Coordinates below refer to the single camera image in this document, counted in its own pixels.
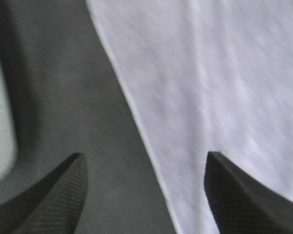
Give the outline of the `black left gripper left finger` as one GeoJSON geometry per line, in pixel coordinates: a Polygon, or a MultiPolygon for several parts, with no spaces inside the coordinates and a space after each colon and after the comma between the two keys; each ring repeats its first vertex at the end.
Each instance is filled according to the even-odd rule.
{"type": "Polygon", "coordinates": [[[86,194],[86,156],[75,153],[39,182],[0,205],[0,234],[72,234],[86,194]]]}

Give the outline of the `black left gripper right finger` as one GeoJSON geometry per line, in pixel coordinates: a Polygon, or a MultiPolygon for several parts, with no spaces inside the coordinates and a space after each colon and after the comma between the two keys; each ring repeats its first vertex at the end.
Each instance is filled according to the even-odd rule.
{"type": "Polygon", "coordinates": [[[204,189],[220,233],[293,234],[293,202],[220,152],[208,152],[204,189]]]}

